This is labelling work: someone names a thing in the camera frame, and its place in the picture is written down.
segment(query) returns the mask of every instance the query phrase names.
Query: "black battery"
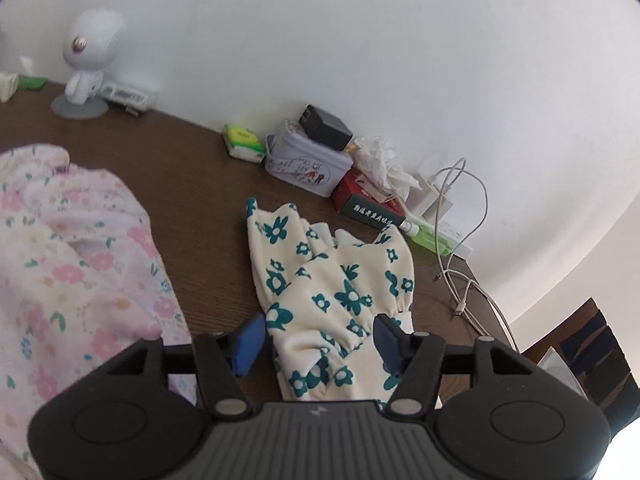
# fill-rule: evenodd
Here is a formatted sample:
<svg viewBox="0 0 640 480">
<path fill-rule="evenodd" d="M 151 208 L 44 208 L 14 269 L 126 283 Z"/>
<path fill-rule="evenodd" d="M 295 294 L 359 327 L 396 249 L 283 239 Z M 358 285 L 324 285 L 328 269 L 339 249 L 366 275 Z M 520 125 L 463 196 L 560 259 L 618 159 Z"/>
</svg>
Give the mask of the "black battery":
<svg viewBox="0 0 640 480">
<path fill-rule="evenodd" d="M 347 126 L 335 115 L 313 105 L 306 107 L 300 125 L 309 139 L 341 152 L 353 137 Z"/>
</svg>

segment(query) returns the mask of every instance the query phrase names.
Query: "charging cable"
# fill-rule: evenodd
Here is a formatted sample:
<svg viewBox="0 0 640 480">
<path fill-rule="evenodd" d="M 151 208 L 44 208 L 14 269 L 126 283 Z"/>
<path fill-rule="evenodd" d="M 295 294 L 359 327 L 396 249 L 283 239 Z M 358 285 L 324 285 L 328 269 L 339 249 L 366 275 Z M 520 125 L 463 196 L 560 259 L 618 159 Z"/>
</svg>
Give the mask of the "charging cable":
<svg viewBox="0 0 640 480">
<path fill-rule="evenodd" d="M 486 186 L 484 185 L 484 182 L 482 182 L 482 180 L 480 178 L 478 178 L 477 176 L 475 176 L 473 173 L 467 171 L 465 169 L 465 167 L 466 167 L 466 159 L 465 158 L 461 158 L 459 161 L 457 161 L 450 168 L 443 168 L 442 170 L 438 171 L 433 176 L 433 178 L 436 179 L 436 177 L 438 177 L 440 174 L 444 173 L 445 171 L 448 172 L 446 174 L 446 176 L 444 177 L 444 181 L 442 183 L 442 186 L 440 186 L 440 194 L 438 196 L 438 205 L 437 205 L 437 208 L 436 208 L 436 218 L 435 218 L 435 222 L 434 222 L 434 226 L 433 226 L 434 227 L 433 231 L 434 231 L 435 249 L 436 249 L 435 253 L 436 253 L 436 257 L 438 259 L 438 266 L 440 267 L 440 274 L 436 278 L 438 279 L 438 278 L 442 277 L 445 280 L 445 283 L 447 284 L 447 288 L 449 289 L 451 295 L 453 296 L 453 299 L 457 303 L 455 314 L 457 316 L 462 316 L 463 318 L 465 318 L 466 321 L 480 335 L 490 336 L 491 334 L 489 334 L 489 332 L 482 326 L 482 324 L 478 321 L 476 316 L 474 316 L 473 313 L 470 312 L 466 308 L 466 298 L 467 298 L 467 296 L 469 294 L 469 290 L 470 290 L 471 287 L 473 287 L 480 294 L 482 294 L 486 298 L 486 300 L 489 302 L 489 305 L 491 305 L 491 308 L 494 310 L 494 312 L 496 313 L 498 318 L 502 321 L 502 324 L 504 325 L 504 327 L 505 327 L 505 329 L 507 331 L 511 347 L 516 352 L 519 353 L 520 349 L 518 348 L 518 345 L 516 343 L 516 339 L 514 338 L 513 333 L 511 332 L 511 328 L 509 327 L 509 323 L 507 322 L 506 318 L 504 317 L 504 314 L 500 310 L 500 307 L 497 305 L 497 303 L 495 303 L 494 299 L 485 290 L 482 289 L 482 287 L 479 285 L 479 283 L 476 280 L 474 280 L 473 278 L 468 277 L 466 274 L 464 274 L 464 272 L 460 272 L 458 270 L 453 270 L 453 269 L 450 268 L 451 260 L 453 258 L 453 253 L 456 251 L 456 249 L 458 247 L 460 247 L 460 245 L 462 245 L 473 233 L 475 233 L 482 226 L 482 224 L 484 223 L 484 220 L 486 219 L 487 213 L 489 211 L 489 197 L 488 197 L 488 194 L 487 194 L 487 191 L 486 191 Z M 440 256 L 440 248 L 438 246 L 438 223 L 440 222 L 440 206 L 442 204 L 442 199 L 444 197 L 444 194 L 451 188 L 453 183 L 455 183 L 455 181 L 457 179 L 459 179 L 460 175 L 463 174 L 463 173 L 465 173 L 468 176 L 471 176 L 472 178 L 477 180 L 480 183 L 480 185 L 482 186 L 482 190 L 484 191 L 484 215 L 482 215 L 482 219 L 481 219 L 480 223 L 476 227 L 474 227 L 468 235 L 466 235 L 464 238 L 462 238 L 462 240 L 460 240 L 459 243 L 451 250 L 451 252 L 449 254 L 449 259 L 447 260 L 447 265 L 445 266 L 442 263 L 442 257 Z M 462 296 L 460 296 L 458 290 L 456 289 L 456 285 L 453 282 L 454 278 L 466 281 L 465 291 L 464 291 Z"/>
</svg>

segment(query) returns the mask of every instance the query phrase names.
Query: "red box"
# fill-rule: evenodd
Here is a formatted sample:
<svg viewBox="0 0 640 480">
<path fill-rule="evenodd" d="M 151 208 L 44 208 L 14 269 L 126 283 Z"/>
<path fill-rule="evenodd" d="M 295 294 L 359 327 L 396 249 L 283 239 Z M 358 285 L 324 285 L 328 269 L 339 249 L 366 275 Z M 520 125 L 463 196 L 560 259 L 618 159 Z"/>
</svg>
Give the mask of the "red box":
<svg viewBox="0 0 640 480">
<path fill-rule="evenodd" d="M 389 224 L 399 226 L 404 221 L 404 210 L 398 200 L 377 202 L 356 182 L 359 175 L 359 170 L 351 168 L 331 193 L 336 211 L 379 229 Z"/>
</svg>

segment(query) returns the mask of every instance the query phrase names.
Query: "green bottle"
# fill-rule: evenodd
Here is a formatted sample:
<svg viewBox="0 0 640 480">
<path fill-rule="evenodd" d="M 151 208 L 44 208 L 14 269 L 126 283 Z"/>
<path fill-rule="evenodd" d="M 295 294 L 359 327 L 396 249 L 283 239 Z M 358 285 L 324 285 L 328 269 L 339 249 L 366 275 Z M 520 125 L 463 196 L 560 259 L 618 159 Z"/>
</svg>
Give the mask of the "green bottle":
<svg viewBox="0 0 640 480">
<path fill-rule="evenodd" d="M 427 248 L 432 253 L 436 252 L 435 232 L 430 226 L 413 224 L 405 220 L 400 225 L 400 229 L 418 245 Z M 446 256 L 451 252 L 449 241 L 441 235 L 438 235 L 438 249 L 440 250 L 440 256 Z"/>
</svg>

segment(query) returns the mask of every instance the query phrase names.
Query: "gray round base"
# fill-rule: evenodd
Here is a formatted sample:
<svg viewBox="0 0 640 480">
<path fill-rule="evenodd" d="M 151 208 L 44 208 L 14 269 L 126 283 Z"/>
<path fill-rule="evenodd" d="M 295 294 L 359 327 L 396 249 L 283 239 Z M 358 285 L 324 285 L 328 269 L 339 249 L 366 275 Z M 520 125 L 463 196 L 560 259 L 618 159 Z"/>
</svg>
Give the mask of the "gray round base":
<svg viewBox="0 0 640 480">
<path fill-rule="evenodd" d="M 109 105 L 100 98 L 89 97 L 83 105 L 73 105 L 66 100 L 64 94 L 59 95 L 51 102 L 51 110 L 56 115 L 65 119 L 82 121 L 100 117 L 109 109 Z"/>
</svg>

